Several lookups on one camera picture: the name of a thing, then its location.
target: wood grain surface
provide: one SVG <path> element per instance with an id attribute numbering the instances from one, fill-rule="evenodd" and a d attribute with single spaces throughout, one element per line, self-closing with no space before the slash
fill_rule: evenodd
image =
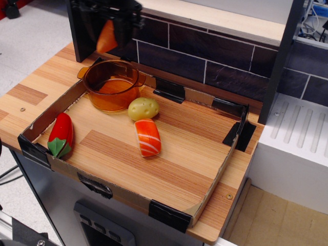
<path id="1" fill-rule="evenodd" d="M 98 56 L 94 53 L 83 63 L 77 63 L 73 44 L 69 44 L 0 98 L 3 145 L 21 152 L 17 141 L 19 134 L 76 83 L 78 71 L 92 65 Z M 230 148 L 221 143 L 222 139 L 236 119 L 189 101 L 177 106 L 175 102 L 152 94 L 148 87 L 142 94 L 156 98 L 161 106 L 159 115 L 154 118 L 162 139 L 160 155 L 148 159 L 141 157 L 133 122 L 126 112 L 103 114 L 90 104 L 87 96 L 83 96 L 68 112 L 73 120 L 75 140 L 73 152 L 66 161 L 133 192 L 153 196 L 153 199 L 186 210 L 202 200 L 212 183 Z M 250 117 L 257 128 L 246 151 L 234 152 L 199 221 L 187 230 L 188 234 L 205 243 L 214 244 L 222 235 L 241 189 L 263 130 L 254 119 L 257 119 L 256 114 Z M 49 131 L 38 141 L 45 145 L 48 136 Z M 101 165 L 94 164 L 95 157 Z"/>

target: orange object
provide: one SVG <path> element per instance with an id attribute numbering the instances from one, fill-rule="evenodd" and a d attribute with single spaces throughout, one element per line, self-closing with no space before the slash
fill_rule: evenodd
<path id="1" fill-rule="evenodd" d="M 106 53 L 118 46 L 115 34 L 114 34 L 114 24 L 112 20 L 108 20 L 99 35 L 97 42 L 97 52 Z"/>
<path id="2" fill-rule="evenodd" d="M 141 119 L 134 126 L 142 157 L 159 154 L 161 142 L 155 122 L 152 119 Z"/>
<path id="3" fill-rule="evenodd" d="M 139 97 L 146 75 L 124 60 L 104 60 L 82 68 L 78 75 L 93 106 L 104 113 L 124 110 Z"/>

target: dark tile wall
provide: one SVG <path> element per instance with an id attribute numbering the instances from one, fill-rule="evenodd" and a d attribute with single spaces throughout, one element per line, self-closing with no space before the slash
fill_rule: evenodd
<path id="1" fill-rule="evenodd" d="M 277 47 L 145 15 L 127 49 L 110 53 L 263 101 Z"/>
<path id="2" fill-rule="evenodd" d="M 295 42 L 277 91 L 328 106 L 328 50 Z"/>

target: toy vegetable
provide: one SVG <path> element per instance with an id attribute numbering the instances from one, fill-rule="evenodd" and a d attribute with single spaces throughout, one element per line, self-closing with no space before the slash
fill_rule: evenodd
<path id="1" fill-rule="evenodd" d="M 73 123 L 70 116 L 60 113 L 50 133 L 48 148 L 57 158 L 61 158 L 72 150 Z"/>
<path id="2" fill-rule="evenodd" d="M 161 142 L 155 122 L 152 119 L 141 119 L 134 126 L 142 157 L 159 154 Z"/>
<path id="3" fill-rule="evenodd" d="M 159 105 L 155 99 L 139 97 L 133 100 L 128 108 L 129 117 L 134 120 L 153 118 L 159 112 Z"/>

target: sushi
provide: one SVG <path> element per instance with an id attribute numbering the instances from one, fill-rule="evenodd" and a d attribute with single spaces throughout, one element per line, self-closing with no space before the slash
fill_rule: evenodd
<path id="1" fill-rule="evenodd" d="M 142 157 L 159 154 L 161 142 L 155 122 L 152 119 L 141 119 L 134 126 Z"/>

